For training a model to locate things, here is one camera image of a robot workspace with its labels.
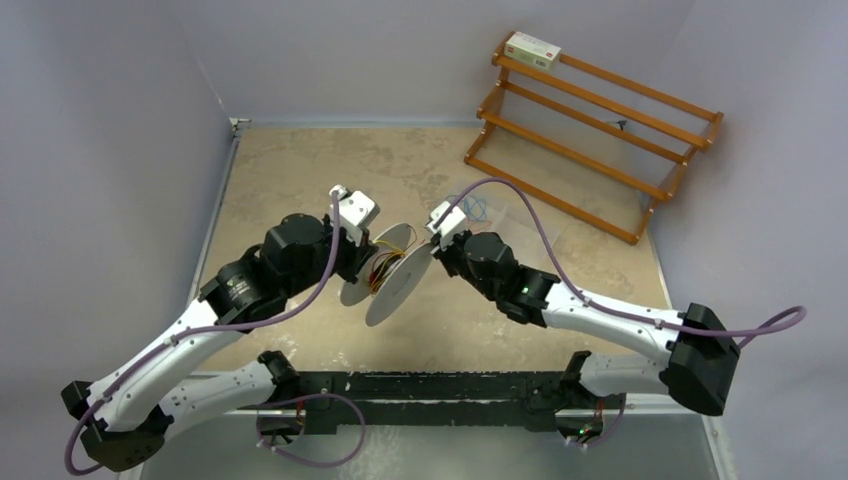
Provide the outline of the white perforated cable spool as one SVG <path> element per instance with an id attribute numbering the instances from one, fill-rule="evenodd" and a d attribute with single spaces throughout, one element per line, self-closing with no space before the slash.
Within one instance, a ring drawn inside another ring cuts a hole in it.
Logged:
<path id="1" fill-rule="evenodd" d="M 388 319 L 405 302 L 433 260 L 431 246 L 420 241 L 415 228 L 408 223 L 392 225 L 373 243 L 378 250 L 360 270 L 359 282 L 346 282 L 339 291 L 343 306 L 370 301 L 365 314 L 369 327 Z"/>

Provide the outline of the clear plastic divided tray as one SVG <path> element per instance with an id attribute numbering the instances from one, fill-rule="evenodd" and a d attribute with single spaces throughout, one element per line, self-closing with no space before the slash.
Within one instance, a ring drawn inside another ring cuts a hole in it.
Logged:
<path id="1" fill-rule="evenodd" d="M 443 201 L 452 203 L 471 183 L 473 182 L 454 182 L 452 188 L 432 210 Z M 468 218 L 471 233 L 497 233 L 501 240 L 512 248 L 520 263 L 553 270 L 535 221 L 523 200 L 512 188 L 499 182 L 486 182 L 470 190 L 455 206 Z M 549 220 L 543 220 L 540 213 L 537 212 L 536 216 L 544 229 L 544 237 L 553 247 L 560 235 L 560 228 Z"/>

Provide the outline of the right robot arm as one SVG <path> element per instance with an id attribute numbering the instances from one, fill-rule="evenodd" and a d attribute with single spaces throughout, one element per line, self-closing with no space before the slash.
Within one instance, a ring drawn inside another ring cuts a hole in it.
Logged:
<path id="1" fill-rule="evenodd" d="M 556 275 L 519 263 L 493 232 L 465 231 L 431 254 L 449 276 L 465 280 L 516 323 L 576 331 L 629 349 L 623 356 L 574 354 L 561 381 L 569 404 L 655 393 L 702 415 L 723 414 L 741 349 L 709 307 L 654 309 L 572 290 Z"/>

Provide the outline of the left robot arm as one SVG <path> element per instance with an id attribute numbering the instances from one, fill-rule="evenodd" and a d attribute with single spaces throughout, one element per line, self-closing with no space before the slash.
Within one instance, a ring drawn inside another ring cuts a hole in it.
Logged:
<path id="1" fill-rule="evenodd" d="M 336 402 L 333 393 L 304 389 L 278 351 L 204 381 L 191 381 L 190 375 L 247 333 L 291 318 L 286 305 L 295 295 L 316 297 L 332 276 L 353 281 L 373 251 L 370 221 L 360 208 L 350 214 L 333 208 L 323 219 L 285 217 L 263 243 L 223 266 L 132 360 L 98 381 L 74 381 L 62 390 L 76 419 L 70 445 L 84 448 L 93 470 L 122 472 L 181 433 L 236 409 Z"/>

